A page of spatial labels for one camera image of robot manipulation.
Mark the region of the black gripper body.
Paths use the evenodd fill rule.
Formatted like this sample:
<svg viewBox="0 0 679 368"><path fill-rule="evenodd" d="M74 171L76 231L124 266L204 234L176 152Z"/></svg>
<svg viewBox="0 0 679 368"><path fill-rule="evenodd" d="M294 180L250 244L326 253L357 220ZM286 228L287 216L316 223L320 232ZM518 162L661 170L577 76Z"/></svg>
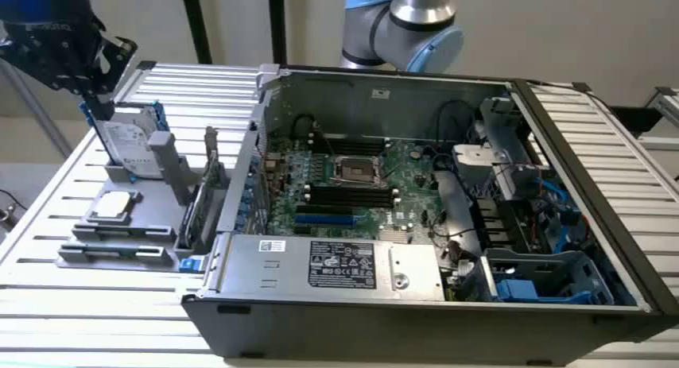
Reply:
<svg viewBox="0 0 679 368"><path fill-rule="evenodd" d="M102 30L95 16L35 23L4 22L2 59L43 85L75 94L106 94L102 70Z"/></svg>

